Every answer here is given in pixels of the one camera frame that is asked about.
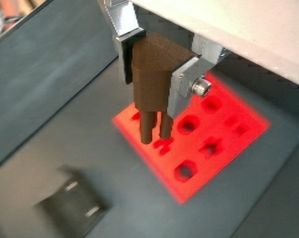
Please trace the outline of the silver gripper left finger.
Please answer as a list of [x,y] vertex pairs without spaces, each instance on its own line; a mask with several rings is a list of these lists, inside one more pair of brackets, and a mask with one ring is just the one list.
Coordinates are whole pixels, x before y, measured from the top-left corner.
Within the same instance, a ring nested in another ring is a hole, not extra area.
[[97,0],[97,3],[113,32],[120,80],[129,84],[132,82],[132,46],[147,36],[147,31],[139,25],[129,0]]

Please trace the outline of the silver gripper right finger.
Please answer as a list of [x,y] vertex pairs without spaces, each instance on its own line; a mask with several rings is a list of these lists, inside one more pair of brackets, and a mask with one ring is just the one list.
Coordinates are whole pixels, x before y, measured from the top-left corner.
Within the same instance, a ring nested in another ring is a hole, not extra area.
[[187,108],[193,95],[205,97],[212,84],[207,73],[229,55],[231,51],[200,35],[195,35],[192,50],[197,55],[189,59],[171,75],[167,114],[175,118]]

